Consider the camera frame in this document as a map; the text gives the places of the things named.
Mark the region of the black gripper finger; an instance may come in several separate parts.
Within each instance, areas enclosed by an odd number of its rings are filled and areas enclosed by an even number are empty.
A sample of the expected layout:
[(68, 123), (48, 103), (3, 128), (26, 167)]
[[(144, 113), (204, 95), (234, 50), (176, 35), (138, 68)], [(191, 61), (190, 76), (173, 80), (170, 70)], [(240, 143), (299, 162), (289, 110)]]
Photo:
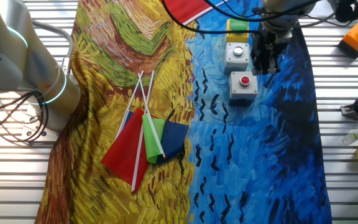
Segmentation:
[(260, 57), (254, 57), (253, 58), (253, 73), (254, 75), (266, 75), (267, 69), (265, 66), (265, 62), (263, 58)]
[(281, 72), (280, 64), (278, 63), (277, 57), (270, 57), (268, 60), (268, 73), (279, 73)]

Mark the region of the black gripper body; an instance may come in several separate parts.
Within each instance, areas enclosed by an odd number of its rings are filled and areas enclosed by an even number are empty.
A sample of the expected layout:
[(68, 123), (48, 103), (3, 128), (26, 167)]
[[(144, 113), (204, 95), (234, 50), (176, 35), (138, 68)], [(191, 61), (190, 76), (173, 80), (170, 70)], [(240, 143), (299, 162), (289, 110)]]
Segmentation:
[(253, 44), (250, 55), (253, 59), (261, 59), (266, 55), (269, 56), (270, 53), (277, 56), (287, 47), (285, 41), (280, 42), (275, 33), (265, 29), (259, 30), (258, 33), (252, 34), (251, 37)]

